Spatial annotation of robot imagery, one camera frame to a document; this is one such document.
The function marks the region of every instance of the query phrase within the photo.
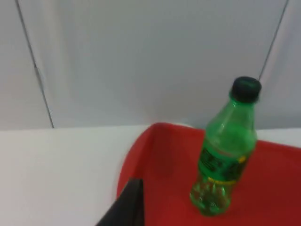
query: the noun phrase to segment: white wall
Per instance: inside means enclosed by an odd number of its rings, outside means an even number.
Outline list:
[[[50,128],[14,0],[0,1],[0,130]]]
[[[258,124],[301,127],[301,1],[290,0],[262,81]]]
[[[285,0],[21,0],[55,127],[204,126],[258,77]]]

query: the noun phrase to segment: black object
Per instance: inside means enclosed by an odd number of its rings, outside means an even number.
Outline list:
[[[96,226],[144,226],[143,182],[131,179]]]
[[[260,82],[251,77],[239,77],[234,80],[230,91],[231,98],[242,103],[254,103],[261,90]]]

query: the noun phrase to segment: green plastic bottle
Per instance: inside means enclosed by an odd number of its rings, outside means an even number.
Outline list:
[[[230,100],[206,127],[192,186],[192,203],[207,216],[223,213],[231,193],[255,148],[254,105],[261,84],[250,77],[235,79]]]

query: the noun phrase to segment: red tray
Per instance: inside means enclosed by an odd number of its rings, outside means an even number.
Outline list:
[[[117,195],[129,178],[143,179],[146,226],[300,224],[300,149],[263,141],[237,184],[229,210],[212,218],[202,216],[189,193],[203,138],[202,130],[157,123],[134,143],[121,170]]]

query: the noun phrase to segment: bottle base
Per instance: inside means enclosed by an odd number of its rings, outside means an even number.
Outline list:
[[[205,216],[215,216],[227,210],[230,199],[212,191],[200,191],[199,186],[193,187],[190,193],[192,204]]]

